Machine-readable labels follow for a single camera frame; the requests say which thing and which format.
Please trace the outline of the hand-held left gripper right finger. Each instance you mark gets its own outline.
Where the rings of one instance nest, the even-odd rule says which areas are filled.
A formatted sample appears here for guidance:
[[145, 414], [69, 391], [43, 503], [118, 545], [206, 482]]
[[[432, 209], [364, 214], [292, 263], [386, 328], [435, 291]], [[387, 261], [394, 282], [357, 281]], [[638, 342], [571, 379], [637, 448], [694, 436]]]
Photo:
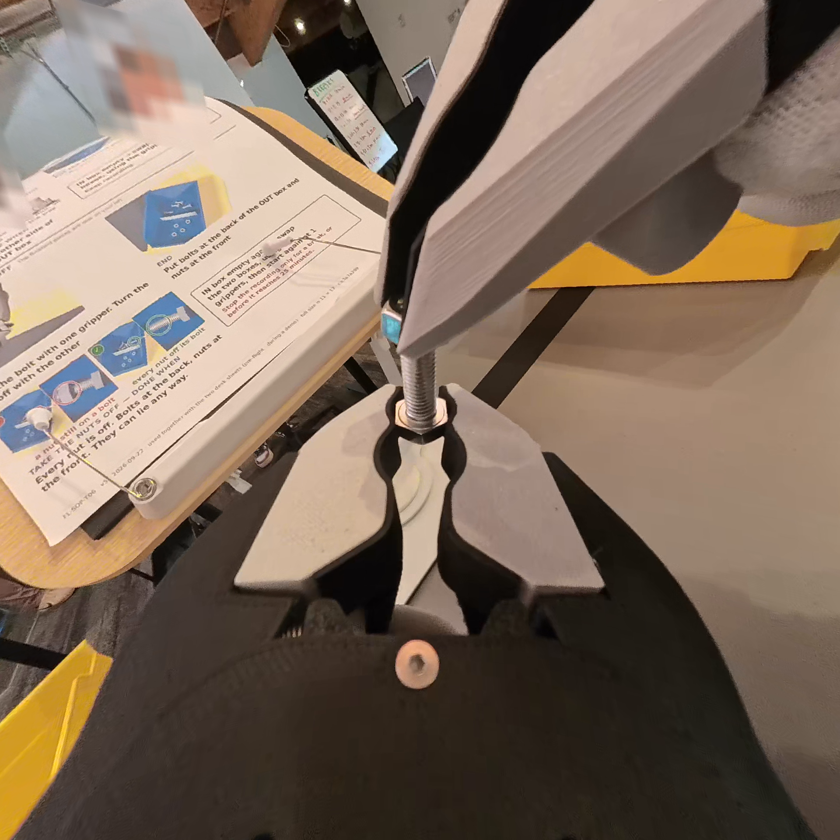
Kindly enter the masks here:
[[438, 569], [468, 631], [479, 633], [501, 602], [531, 615], [547, 597], [601, 593], [601, 572], [537, 442], [459, 385], [442, 396], [449, 483]]

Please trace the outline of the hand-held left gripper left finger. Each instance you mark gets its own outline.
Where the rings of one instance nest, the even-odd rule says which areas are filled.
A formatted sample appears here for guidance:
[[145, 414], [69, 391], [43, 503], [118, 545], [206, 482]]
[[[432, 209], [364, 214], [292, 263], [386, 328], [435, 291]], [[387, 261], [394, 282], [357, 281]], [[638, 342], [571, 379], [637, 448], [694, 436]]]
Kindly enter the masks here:
[[235, 575], [239, 590], [331, 599], [362, 612], [369, 633], [389, 629], [403, 573], [398, 399], [383, 386], [298, 450]]

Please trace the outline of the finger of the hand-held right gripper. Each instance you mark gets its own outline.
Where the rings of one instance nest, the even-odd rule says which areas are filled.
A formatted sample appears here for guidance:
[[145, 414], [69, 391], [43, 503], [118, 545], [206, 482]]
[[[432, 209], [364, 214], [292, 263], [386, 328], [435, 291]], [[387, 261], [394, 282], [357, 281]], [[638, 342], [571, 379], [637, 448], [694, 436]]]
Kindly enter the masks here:
[[735, 130], [766, 85], [765, 9], [593, 2], [421, 223], [398, 352], [468, 330]]
[[490, 149], [530, 72], [590, 1], [465, 5], [387, 212], [381, 304], [406, 309], [427, 225]]

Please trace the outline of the steel hex nut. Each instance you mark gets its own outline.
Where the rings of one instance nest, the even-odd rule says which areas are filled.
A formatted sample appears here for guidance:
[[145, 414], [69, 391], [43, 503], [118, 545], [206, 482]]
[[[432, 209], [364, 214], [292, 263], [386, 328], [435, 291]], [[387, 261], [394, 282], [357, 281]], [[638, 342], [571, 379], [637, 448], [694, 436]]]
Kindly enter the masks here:
[[428, 435], [445, 426], [447, 422], [448, 407], [446, 400], [441, 396], [436, 399], [433, 415], [429, 420], [411, 419], [408, 414], [408, 403], [404, 398], [395, 404], [395, 425], [408, 433], [419, 436]]

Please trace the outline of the steel bolt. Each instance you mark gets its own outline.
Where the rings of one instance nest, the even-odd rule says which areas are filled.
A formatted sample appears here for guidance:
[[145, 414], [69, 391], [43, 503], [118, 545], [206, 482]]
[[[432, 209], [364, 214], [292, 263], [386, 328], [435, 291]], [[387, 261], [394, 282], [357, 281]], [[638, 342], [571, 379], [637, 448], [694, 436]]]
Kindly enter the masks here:
[[[406, 310], [404, 297], [394, 297], [383, 305], [381, 311], [381, 331], [386, 340], [395, 348], [403, 334], [403, 321]], [[403, 398], [408, 403], [408, 414], [417, 421], [432, 418], [438, 398], [437, 352], [412, 357], [398, 351], [401, 362]]]

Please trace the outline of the yellow plastic storage bin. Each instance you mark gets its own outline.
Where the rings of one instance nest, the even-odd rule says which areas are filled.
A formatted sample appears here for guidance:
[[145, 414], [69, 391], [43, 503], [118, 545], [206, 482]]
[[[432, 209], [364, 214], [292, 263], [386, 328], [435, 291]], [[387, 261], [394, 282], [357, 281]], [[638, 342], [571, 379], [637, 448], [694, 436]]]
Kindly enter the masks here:
[[809, 254], [829, 249], [838, 233], [838, 220], [786, 227], [737, 211], [697, 257], [664, 275], [649, 274], [585, 244], [534, 281], [530, 289], [788, 280]]
[[112, 658], [86, 642], [1, 721], [1, 838], [12, 838], [67, 761]]

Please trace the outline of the person's right hand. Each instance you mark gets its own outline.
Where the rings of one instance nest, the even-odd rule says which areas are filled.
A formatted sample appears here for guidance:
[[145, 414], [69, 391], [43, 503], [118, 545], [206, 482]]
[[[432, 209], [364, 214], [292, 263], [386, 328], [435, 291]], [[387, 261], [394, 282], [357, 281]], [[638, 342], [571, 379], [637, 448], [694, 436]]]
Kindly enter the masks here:
[[839, 218], [839, 31], [713, 151], [740, 211], [802, 227]]

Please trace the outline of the handwritten whiteboard sign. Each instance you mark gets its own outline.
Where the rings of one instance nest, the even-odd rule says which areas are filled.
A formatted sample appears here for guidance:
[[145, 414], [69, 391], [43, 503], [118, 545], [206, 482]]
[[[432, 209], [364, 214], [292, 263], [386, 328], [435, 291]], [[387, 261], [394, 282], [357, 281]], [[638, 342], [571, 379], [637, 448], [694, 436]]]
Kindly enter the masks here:
[[397, 155], [393, 138], [341, 70], [309, 86], [306, 99], [349, 154], [372, 173], [380, 174]]

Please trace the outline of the white stand ledge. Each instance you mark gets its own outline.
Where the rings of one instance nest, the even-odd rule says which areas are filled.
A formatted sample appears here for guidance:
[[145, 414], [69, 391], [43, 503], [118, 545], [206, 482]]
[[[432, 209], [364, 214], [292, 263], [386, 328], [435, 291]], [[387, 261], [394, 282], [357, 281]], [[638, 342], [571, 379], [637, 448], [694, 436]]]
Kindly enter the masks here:
[[239, 353], [239, 371], [224, 381], [234, 385], [232, 394], [142, 472], [141, 480], [154, 483], [149, 499], [133, 501], [142, 518], [170, 515], [219, 469], [225, 479], [231, 468], [224, 463], [240, 448], [252, 448], [247, 440], [345, 344], [378, 320], [376, 274], [374, 262], [336, 288], [318, 290], [315, 301], [293, 315], [287, 326], [275, 328], [264, 349], [249, 356]]

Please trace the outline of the printed instruction sheet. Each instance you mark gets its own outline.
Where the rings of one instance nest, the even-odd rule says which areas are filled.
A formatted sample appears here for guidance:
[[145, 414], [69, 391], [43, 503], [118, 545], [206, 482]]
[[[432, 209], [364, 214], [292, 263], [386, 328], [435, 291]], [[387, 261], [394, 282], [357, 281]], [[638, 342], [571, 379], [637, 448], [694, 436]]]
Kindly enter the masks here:
[[23, 181], [32, 215], [2, 230], [2, 482], [50, 547], [220, 406], [238, 355], [378, 256], [384, 215], [229, 103], [192, 149], [93, 140]]

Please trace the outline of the wooden document stand board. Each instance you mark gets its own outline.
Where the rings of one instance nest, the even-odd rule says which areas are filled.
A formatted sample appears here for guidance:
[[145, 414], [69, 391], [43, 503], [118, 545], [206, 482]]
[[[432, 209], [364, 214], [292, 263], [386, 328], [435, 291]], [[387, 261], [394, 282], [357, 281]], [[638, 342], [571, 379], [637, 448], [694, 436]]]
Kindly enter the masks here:
[[[271, 108], [229, 107], [259, 126], [294, 154], [302, 157], [311, 168], [339, 181], [348, 193], [359, 193], [372, 200], [374, 210], [385, 214], [386, 202], [394, 190], [380, 175], [367, 170], [315, 132], [285, 113]], [[252, 448], [240, 448], [224, 463], [231, 468], [226, 478], [262, 444], [278, 427], [286, 422], [315, 391], [343, 367], [344, 362], [360, 351], [377, 330], [371, 321], [367, 330], [358, 333], [333, 356], [327, 366], [305, 384], [258, 433], [247, 440]], [[182, 502], [173, 513], [162, 519], [148, 520], [134, 509], [113, 524], [100, 539], [95, 540], [82, 529], [74, 531], [55, 547], [36, 528], [31, 517], [2, 484], [2, 567], [10, 576], [42, 589], [61, 586], [82, 587], [108, 581], [139, 565], [152, 555], [162, 543], [201, 506], [226, 480], [219, 469]]]

